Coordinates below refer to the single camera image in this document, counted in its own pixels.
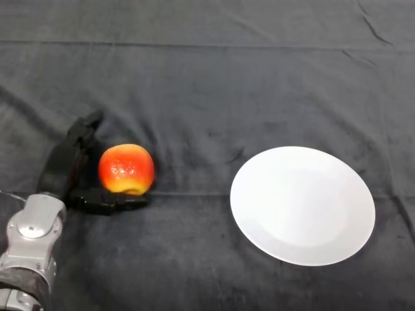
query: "table surface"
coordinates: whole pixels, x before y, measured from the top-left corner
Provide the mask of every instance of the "table surface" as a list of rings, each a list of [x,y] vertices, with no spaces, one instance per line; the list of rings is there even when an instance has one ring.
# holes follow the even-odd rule
[[[32,192],[51,147],[97,108],[103,144],[142,144],[158,166],[148,208],[69,213],[55,310],[415,310],[414,11],[412,0],[0,1],[0,189]],[[294,266],[235,225],[236,171],[287,145],[328,152],[369,186],[375,229],[352,258]],[[5,227],[19,207],[0,202]]]

